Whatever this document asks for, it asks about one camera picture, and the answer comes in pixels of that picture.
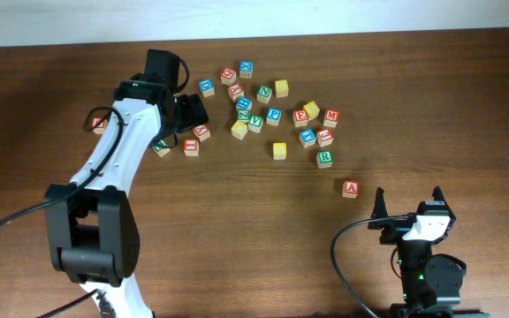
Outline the green R block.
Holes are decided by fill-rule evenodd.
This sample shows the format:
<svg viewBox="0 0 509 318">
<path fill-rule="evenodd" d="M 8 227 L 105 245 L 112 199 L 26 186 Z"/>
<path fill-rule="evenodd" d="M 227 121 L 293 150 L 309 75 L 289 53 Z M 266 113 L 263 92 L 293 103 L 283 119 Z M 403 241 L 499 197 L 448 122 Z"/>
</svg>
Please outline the green R block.
<svg viewBox="0 0 509 318">
<path fill-rule="evenodd" d="M 316 155 L 316 163 L 319 169 L 330 168 L 334 163 L 331 151 L 320 151 Z"/>
</svg>

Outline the yellow S block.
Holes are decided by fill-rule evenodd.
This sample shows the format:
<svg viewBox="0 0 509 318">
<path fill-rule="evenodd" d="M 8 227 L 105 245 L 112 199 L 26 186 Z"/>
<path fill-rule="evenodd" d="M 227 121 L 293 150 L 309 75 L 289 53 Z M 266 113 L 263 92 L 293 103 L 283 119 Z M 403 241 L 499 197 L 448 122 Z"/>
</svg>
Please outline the yellow S block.
<svg viewBox="0 0 509 318">
<path fill-rule="evenodd" d="M 289 95 L 289 84 L 286 79 L 275 81 L 275 93 L 277 98 L 283 98 Z"/>
<path fill-rule="evenodd" d="M 273 159 L 284 160 L 287 156 L 287 144 L 284 142 L 275 142 L 272 145 Z"/>
</svg>

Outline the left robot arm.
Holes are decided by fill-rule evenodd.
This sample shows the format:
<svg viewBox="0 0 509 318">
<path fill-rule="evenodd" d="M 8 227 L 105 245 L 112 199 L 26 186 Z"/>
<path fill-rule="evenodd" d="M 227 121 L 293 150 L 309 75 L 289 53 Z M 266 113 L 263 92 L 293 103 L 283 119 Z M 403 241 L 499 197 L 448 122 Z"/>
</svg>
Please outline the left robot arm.
<svg viewBox="0 0 509 318">
<path fill-rule="evenodd" d="M 106 128 L 68 185 L 45 193 L 49 253 L 55 270 L 79 284 L 102 317 L 152 317 L 134 274 L 140 235 L 128 200 L 148 148 L 208 122 L 200 96 L 185 95 L 186 62 L 150 49 L 143 72 L 114 91 L 103 107 Z"/>
</svg>

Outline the blue D block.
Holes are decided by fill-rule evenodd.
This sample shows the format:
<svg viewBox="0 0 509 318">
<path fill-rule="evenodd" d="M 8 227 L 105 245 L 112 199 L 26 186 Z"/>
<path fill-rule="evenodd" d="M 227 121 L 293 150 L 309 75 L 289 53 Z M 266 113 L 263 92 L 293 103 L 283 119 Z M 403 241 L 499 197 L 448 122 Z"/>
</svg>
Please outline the blue D block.
<svg viewBox="0 0 509 318">
<path fill-rule="evenodd" d="M 203 79 L 199 82 L 201 94 L 204 97 L 209 97 L 215 94 L 215 86 L 211 79 Z"/>
</svg>

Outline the red A block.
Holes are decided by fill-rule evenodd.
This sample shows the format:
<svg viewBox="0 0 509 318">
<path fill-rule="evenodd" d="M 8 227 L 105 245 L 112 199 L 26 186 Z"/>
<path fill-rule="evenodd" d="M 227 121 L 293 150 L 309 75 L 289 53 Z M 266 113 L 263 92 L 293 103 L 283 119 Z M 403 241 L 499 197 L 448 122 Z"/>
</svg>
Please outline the red A block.
<svg viewBox="0 0 509 318">
<path fill-rule="evenodd" d="M 345 198 L 356 198 L 360 193 L 360 184 L 357 181 L 346 180 L 343 184 L 342 196 Z"/>
</svg>

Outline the green B block centre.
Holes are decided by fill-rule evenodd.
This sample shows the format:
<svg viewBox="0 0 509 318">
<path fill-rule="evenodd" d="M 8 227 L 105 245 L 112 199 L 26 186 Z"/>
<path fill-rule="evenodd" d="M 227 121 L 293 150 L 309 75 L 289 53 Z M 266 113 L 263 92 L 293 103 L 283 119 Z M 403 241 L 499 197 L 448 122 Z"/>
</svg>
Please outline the green B block centre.
<svg viewBox="0 0 509 318">
<path fill-rule="evenodd" d="M 159 157 L 163 157 L 171 151 L 171 147 L 164 140 L 153 143 L 152 148 Z"/>
</svg>

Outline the green Z block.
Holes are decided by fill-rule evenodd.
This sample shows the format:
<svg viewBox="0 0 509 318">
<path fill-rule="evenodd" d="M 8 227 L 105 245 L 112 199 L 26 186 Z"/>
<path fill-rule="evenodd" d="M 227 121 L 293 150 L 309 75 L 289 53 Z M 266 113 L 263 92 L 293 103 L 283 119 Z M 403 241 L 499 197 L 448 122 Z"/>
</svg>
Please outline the green Z block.
<svg viewBox="0 0 509 318">
<path fill-rule="evenodd" d="M 237 111 L 237 120 L 248 124 L 251 118 L 251 112 L 249 110 L 238 110 Z"/>
</svg>

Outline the yellow C block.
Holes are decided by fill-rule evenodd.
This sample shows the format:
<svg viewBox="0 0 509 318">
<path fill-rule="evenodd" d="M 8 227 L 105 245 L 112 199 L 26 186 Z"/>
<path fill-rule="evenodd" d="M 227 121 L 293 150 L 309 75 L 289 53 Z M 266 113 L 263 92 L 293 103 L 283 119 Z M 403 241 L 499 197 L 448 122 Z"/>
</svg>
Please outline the yellow C block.
<svg viewBox="0 0 509 318">
<path fill-rule="evenodd" d="M 233 137 L 239 140 L 243 140 L 248 133 L 248 126 L 244 122 L 237 120 L 232 125 L 231 133 Z"/>
</svg>

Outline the blue H block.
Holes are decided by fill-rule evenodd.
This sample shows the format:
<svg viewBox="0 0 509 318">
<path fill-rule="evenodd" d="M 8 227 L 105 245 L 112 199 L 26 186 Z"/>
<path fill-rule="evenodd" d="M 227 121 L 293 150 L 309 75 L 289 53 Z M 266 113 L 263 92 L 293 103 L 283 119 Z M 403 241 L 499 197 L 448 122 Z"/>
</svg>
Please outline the blue H block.
<svg viewBox="0 0 509 318">
<path fill-rule="evenodd" d="M 236 102 L 236 110 L 251 110 L 252 106 L 252 100 L 244 96 L 241 96 Z"/>
</svg>

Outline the green V block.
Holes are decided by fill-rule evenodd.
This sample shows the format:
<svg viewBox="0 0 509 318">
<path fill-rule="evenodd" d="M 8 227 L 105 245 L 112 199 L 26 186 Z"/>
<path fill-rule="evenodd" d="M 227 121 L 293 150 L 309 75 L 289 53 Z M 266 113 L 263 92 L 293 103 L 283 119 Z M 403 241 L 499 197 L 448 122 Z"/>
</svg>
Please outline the green V block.
<svg viewBox="0 0 509 318">
<path fill-rule="evenodd" d="M 264 123 L 263 117 L 252 115 L 248 121 L 248 130 L 254 133 L 259 133 Z"/>
</svg>

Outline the blue X block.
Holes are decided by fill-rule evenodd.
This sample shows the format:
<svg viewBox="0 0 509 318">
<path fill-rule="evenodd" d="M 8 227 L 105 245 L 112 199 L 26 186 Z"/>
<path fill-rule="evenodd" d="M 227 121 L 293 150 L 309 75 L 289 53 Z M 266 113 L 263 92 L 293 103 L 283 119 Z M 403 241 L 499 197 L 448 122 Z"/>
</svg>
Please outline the blue X block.
<svg viewBox="0 0 509 318">
<path fill-rule="evenodd" d="M 242 60 L 239 63 L 239 76 L 243 79 L 251 79 L 254 72 L 254 63 L 249 60 Z"/>
</svg>

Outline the green N block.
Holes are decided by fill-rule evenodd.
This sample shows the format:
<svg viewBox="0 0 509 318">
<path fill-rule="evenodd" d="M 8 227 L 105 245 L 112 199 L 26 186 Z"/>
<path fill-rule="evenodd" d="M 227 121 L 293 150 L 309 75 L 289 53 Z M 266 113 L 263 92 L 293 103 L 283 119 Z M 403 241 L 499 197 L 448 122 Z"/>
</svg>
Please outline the green N block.
<svg viewBox="0 0 509 318">
<path fill-rule="evenodd" d="M 268 86 L 260 86 L 257 91 L 256 99 L 258 102 L 268 104 L 272 96 L 272 88 Z"/>
</svg>

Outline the blue T block right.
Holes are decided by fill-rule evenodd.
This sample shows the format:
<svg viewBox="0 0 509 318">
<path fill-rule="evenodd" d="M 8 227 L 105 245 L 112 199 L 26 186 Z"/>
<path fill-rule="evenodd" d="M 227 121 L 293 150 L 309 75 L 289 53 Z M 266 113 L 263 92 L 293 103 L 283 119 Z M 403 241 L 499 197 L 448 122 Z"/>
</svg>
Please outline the blue T block right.
<svg viewBox="0 0 509 318">
<path fill-rule="evenodd" d="M 304 148 L 308 148 L 316 143 L 316 135 L 312 129 L 306 129 L 300 132 L 300 144 Z"/>
</svg>

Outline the red E block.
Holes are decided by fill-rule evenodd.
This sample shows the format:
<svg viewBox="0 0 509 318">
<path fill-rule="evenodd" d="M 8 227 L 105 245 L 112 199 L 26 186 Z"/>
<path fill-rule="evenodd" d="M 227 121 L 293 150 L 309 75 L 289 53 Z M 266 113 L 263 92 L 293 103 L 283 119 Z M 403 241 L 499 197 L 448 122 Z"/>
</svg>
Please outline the red E block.
<svg viewBox="0 0 509 318">
<path fill-rule="evenodd" d="M 295 110 L 293 112 L 293 123 L 295 127 L 308 125 L 308 114 L 305 110 Z"/>
</svg>

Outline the yellow block near E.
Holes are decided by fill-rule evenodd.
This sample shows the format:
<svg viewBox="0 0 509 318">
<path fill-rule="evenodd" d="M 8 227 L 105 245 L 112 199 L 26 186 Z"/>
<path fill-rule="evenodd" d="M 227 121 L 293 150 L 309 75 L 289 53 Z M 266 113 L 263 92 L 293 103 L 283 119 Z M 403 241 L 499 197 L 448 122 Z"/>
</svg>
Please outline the yellow block near E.
<svg viewBox="0 0 509 318">
<path fill-rule="evenodd" d="M 303 109 L 306 111 L 308 115 L 308 121 L 313 120 L 319 116 L 320 108 L 314 101 L 305 104 L 303 106 Z"/>
</svg>

